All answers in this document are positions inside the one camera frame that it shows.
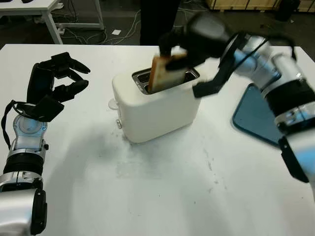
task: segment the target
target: toast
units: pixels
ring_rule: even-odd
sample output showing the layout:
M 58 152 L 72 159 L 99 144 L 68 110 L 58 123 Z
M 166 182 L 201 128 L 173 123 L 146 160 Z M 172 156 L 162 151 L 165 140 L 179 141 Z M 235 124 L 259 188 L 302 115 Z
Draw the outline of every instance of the toast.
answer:
M 188 69 L 184 68 L 180 70 L 166 71 L 165 66 L 171 60 L 180 59 L 185 56 L 186 54 L 178 54 L 170 57 L 154 56 L 148 92 L 155 93 L 182 84 L 185 79 L 185 73 Z

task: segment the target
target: toaster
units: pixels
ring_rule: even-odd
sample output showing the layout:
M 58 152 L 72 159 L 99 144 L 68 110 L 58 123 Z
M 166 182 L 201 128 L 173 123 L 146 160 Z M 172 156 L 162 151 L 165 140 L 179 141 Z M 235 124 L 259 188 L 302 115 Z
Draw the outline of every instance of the toaster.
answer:
M 182 84 L 150 94 L 151 69 L 119 74 L 112 80 L 115 99 L 109 107 L 118 111 L 117 126 L 133 143 L 142 143 L 193 122 L 200 99 L 192 86 L 205 76 L 195 69 L 185 73 Z

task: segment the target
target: dark floor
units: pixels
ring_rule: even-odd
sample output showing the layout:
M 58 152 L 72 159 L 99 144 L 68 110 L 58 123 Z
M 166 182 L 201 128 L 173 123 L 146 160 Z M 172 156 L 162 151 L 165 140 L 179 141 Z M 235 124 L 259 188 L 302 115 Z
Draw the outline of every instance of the dark floor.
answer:
M 55 22 L 69 22 L 74 20 L 71 5 L 68 0 L 62 0 L 65 7 L 53 12 Z M 78 22 L 97 22 L 97 13 L 93 0 L 73 0 Z M 107 39 L 98 30 L 69 29 L 63 36 L 64 44 L 119 44 L 138 45 L 140 36 L 140 14 L 135 22 L 137 24 L 131 29 L 129 37 L 124 39 L 114 39 L 124 37 L 129 32 L 136 12 L 140 9 L 140 0 L 101 0 L 104 25 L 106 26 Z M 175 26 L 185 24 L 197 11 L 208 10 L 203 1 L 191 1 L 182 3 Z M 279 22 L 274 19 L 271 12 L 213 12 L 222 18 L 231 29 L 249 30 L 259 33 L 283 33 L 301 46 L 308 55 L 315 60 L 315 15 L 312 13 L 294 13 L 288 22 Z M 111 34 L 113 30 L 121 30 L 119 36 Z M 44 24 L 35 24 L 32 17 L 10 17 L 9 22 L 0 25 L 0 48 L 6 43 L 53 43 L 50 34 Z

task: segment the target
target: white desk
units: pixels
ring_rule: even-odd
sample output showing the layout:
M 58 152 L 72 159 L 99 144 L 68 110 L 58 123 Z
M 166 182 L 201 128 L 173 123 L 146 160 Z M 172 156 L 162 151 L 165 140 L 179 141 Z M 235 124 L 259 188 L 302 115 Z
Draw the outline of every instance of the white desk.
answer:
M 63 44 L 60 38 L 56 25 L 58 27 L 87 27 L 104 29 L 102 12 L 99 5 L 99 0 L 94 0 L 94 5 L 97 11 L 98 24 L 90 23 L 56 23 L 51 15 L 54 6 L 60 0 L 33 0 L 29 3 L 22 3 L 21 0 L 13 0 L 11 2 L 0 2 L 0 16 L 15 16 L 15 15 L 42 15 L 47 28 L 53 38 L 54 43 Z
M 16 16 L 16 15 L 42 15 L 51 37 L 56 44 L 62 44 L 63 41 L 57 31 L 54 19 L 50 14 L 53 7 L 60 0 L 34 0 L 29 3 L 22 3 L 21 0 L 13 0 L 10 2 L 0 2 L 0 15 Z
M 111 79 L 150 67 L 157 47 L 6 45 L 0 51 L 0 113 L 11 99 L 26 99 L 34 63 L 65 51 L 91 69 L 83 76 L 90 84 L 65 103 L 45 134 L 43 236 L 315 235 L 310 186 L 290 176 L 278 149 L 231 125 L 246 78 L 233 75 L 218 95 L 203 98 L 192 125 L 132 145 L 107 107 Z M 314 62 L 301 48 L 297 56 L 315 87 Z M 210 59 L 196 69 L 213 77 L 217 65 Z M 7 120 L 11 139 L 15 116 Z M 0 153 L 2 170 L 4 140 Z

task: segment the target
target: robotic arm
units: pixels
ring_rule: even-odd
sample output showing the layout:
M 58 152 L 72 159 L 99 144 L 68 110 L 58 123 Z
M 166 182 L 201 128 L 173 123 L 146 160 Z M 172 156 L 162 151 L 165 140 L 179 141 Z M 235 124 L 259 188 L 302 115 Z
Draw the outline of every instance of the robotic arm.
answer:
M 291 56 L 273 55 L 269 39 L 286 41 L 292 48 Z M 315 93 L 296 64 L 294 43 L 281 35 L 232 35 L 219 19 L 202 13 L 160 39 L 161 55 L 169 56 L 176 45 L 186 49 L 187 56 L 171 61 L 167 70 L 192 68 L 207 58 L 220 58 L 214 79 L 192 88 L 196 98 L 218 93 L 233 72 L 255 83 L 283 133 L 279 145 L 290 174 L 310 182 L 315 196 Z
M 64 105 L 89 82 L 72 69 L 82 73 L 90 70 L 72 59 L 69 53 L 52 56 L 51 60 L 34 65 L 28 87 L 27 102 L 12 100 L 1 121 L 9 154 L 0 176 L 0 235 L 30 236 L 41 233 L 46 226 L 47 203 L 41 177 L 45 153 L 49 146 L 44 140 L 47 122 L 55 118 Z M 69 86 L 54 86 L 55 77 L 70 77 Z M 5 131 L 6 116 L 13 108 L 18 116 L 13 129 L 16 138 L 10 144 Z

